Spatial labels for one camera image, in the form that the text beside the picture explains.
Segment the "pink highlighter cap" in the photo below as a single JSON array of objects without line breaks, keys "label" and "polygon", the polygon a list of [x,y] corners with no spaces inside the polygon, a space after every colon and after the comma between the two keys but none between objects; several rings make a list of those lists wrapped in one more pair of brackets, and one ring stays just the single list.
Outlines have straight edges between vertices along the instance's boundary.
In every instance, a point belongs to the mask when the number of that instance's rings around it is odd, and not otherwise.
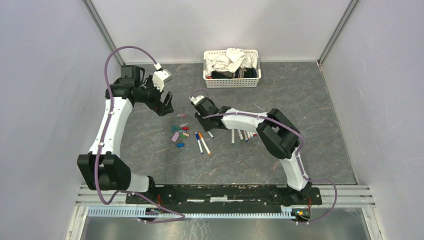
[{"label": "pink highlighter cap", "polygon": [[179,132],[175,132],[174,135],[172,136],[171,140],[173,142],[176,142],[180,137],[180,133]]}]

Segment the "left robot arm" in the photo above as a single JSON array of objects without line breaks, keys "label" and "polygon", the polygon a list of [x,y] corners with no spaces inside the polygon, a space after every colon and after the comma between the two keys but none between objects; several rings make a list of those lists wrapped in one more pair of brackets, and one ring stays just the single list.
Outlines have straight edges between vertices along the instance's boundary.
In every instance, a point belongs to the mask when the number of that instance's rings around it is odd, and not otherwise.
[{"label": "left robot arm", "polygon": [[145,69],[136,65],[121,67],[120,77],[105,91],[105,111],[98,134],[87,154],[80,154],[77,166],[90,190],[138,192],[145,204],[153,203],[157,190],[153,179],[138,175],[121,159],[121,142],[128,117],[136,103],[143,103],[158,116],[173,113],[173,95],[164,98],[165,83],[171,73],[159,64],[145,77]]}]

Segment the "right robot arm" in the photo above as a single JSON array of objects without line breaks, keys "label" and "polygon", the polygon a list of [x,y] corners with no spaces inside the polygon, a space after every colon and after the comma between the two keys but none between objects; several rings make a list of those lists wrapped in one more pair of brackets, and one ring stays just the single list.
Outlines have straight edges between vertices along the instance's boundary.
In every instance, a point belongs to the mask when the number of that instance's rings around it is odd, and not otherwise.
[{"label": "right robot arm", "polygon": [[289,199],[302,204],[309,198],[312,185],[300,157],[305,140],[300,131],[278,109],[269,112],[247,112],[229,106],[218,108],[203,96],[191,96],[195,117],[205,131],[214,129],[242,130],[257,134],[267,151],[279,159],[287,178]]}]

